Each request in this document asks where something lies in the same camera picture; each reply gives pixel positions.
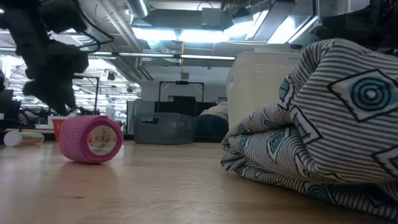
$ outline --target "desk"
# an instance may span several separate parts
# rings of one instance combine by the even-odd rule
[[[219,144],[126,141],[103,165],[70,162],[58,144],[0,146],[2,224],[392,223],[226,173]]]

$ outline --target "patterned cloth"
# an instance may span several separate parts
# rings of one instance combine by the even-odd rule
[[[317,42],[279,98],[227,134],[223,168],[398,221],[398,59]]]

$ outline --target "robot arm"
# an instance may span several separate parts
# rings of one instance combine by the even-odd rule
[[[0,0],[0,8],[4,10],[0,28],[9,30],[17,45],[16,54],[27,65],[26,75],[31,81],[26,83],[24,94],[67,115],[65,105],[76,107],[72,79],[75,73],[86,70],[88,55],[75,45],[50,39],[48,32],[87,29],[78,0]]]

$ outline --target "wall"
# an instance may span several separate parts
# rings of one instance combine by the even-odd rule
[[[201,93],[193,85],[175,85],[170,84],[162,91],[161,101],[168,101],[169,96],[195,96],[197,101],[201,101]],[[205,102],[218,102],[219,97],[226,97],[225,85],[214,85],[205,83]],[[142,99],[148,101],[157,101],[159,99],[159,82],[142,83]]]

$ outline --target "striped fabric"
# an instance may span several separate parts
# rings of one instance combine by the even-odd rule
[[[230,130],[223,168],[398,221],[398,59],[317,42],[279,98]]]

